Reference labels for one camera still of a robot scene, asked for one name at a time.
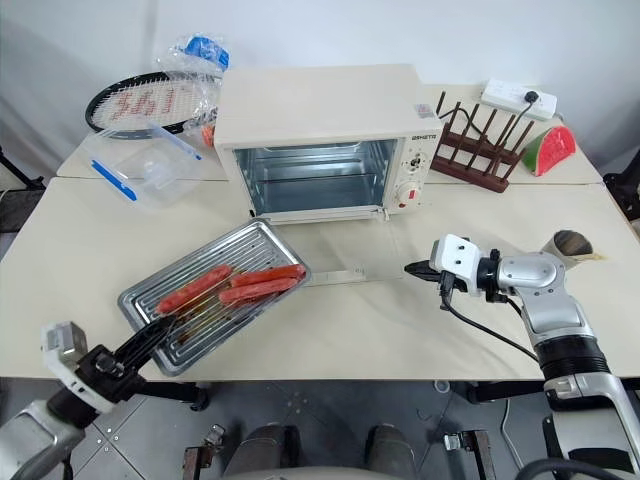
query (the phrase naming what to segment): black tripod leg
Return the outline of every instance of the black tripod leg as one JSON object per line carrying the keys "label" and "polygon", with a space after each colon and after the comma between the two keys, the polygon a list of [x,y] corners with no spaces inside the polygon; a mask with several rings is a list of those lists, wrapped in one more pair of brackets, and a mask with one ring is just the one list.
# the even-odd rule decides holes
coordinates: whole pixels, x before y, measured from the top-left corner
{"label": "black tripod leg", "polygon": [[27,190],[44,190],[42,177],[31,180],[24,173],[22,173],[22,170],[16,167],[7,157],[4,156],[4,153],[2,153],[2,147],[0,147],[0,164],[2,164],[7,170],[9,170],[18,180],[24,183]]}
{"label": "black tripod leg", "polygon": [[607,173],[603,180],[627,219],[633,221],[640,218],[640,200],[637,193],[640,184],[640,150],[622,173]]}
{"label": "black tripod leg", "polygon": [[194,382],[147,382],[138,392],[149,397],[168,398],[191,404],[191,410],[199,412],[209,406],[209,394]]}

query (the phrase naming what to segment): oven control knob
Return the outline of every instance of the oven control knob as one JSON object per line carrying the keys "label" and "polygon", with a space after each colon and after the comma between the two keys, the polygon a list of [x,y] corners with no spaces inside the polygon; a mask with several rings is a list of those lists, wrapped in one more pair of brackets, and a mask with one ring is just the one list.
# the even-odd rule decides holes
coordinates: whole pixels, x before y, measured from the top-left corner
{"label": "oven control knob", "polygon": [[403,183],[396,192],[396,202],[398,208],[409,208],[416,206],[420,199],[421,185],[418,182]]}
{"label": "oven control knob", "polygon": [[416,153],[411,159],[405,162],[405,168],[409,173],[415,173],[427,164],[427,157],[424,153]]}

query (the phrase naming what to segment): watermelon slice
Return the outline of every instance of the watermelon slice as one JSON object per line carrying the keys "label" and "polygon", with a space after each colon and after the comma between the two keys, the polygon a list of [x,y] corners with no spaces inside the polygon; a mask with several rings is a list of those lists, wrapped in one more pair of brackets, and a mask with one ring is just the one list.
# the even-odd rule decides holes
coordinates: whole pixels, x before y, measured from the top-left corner
{"label": "watermelon slice", "polygon": [[552,127],[532,140],[526,147],[522,162],[536,177],[576,153],[576,140],[567,127]]}

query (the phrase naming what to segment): robotic arm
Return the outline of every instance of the robotic arm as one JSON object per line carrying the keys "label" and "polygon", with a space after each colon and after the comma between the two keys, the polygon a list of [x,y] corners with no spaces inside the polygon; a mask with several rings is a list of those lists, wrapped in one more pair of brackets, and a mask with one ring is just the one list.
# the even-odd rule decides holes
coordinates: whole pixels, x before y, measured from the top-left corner
{"label": "robotic arm", "polygon": [[640,423],[582,307],[565,290],[562,261],[545,252],[485,255],[468,240],[445,235],[434,244],[428,264],[405,270],[438,281],[444,309],[450,308],[453,288],[484,293],[489,302],[520,297],[553,410],[543,424],[549,456],[591,463],[625,478],[640,475]]}
{"label": "robotic arm", "polygon": [[173,316],[160,318],[115,352],[103,345],[87,352],[84,332],[71,322],[46,330],[45,363],[65,388],[46,402],[32,402],[0,428],[0,478],[42,478],[68,462],[71,450],[84,438],[84,429],[144,386],[138,370],[174,324]]}

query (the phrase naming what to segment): sausage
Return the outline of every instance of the sausage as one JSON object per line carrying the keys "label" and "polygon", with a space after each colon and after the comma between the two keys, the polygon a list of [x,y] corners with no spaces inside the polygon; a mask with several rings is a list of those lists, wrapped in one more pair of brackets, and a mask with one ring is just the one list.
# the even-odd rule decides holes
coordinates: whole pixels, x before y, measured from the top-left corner
{"label": "sausage", "polygon": [[256,301],[259,300],[260,297],[270,293],[289,290],[296,283],[298,283],[297,278],[278,278],[269,282],[253,283],[251,285],[229,288],[220,292],[218,294],[218,298],[224,305],[231,305],[240,300]]}
{"label": "sausage", "polygon": [[278,278],[297,278],[304,277],[305,269],[299,263],[295,265],[287,265],[285,267],[276,267],[261,272],[248,272],[242,275],[236,275],[231,279],[232,287],[242,287],[243,285],[251,285],[254,283],[268,282]]}
{"label": "sausage", "polygon": [[233,302],[233,307],[240,308],[240,307],[244,307],[245,305],[251,305],[252,303],[258,303],[263,300],[266,300],[267,298],[269,298],[270,295],[272,294],[270,293],[268,295],[261,295],[260,297],[251,297],[251,298],[243,298],[242,300],[236,300],[235,302]]}
{"label": "sausage", "polygon": [[156,312],[161,315],[171,313],[181,306],[189,303],[201,293],[206,292],[210,288],[216,286],[222,282],[225,278],[231,275],[231,267],[229,265],[220,265],[219,267],[210,270],[204,275],[189,282],[184,287],[170,293],[164,297],[156,306]]}

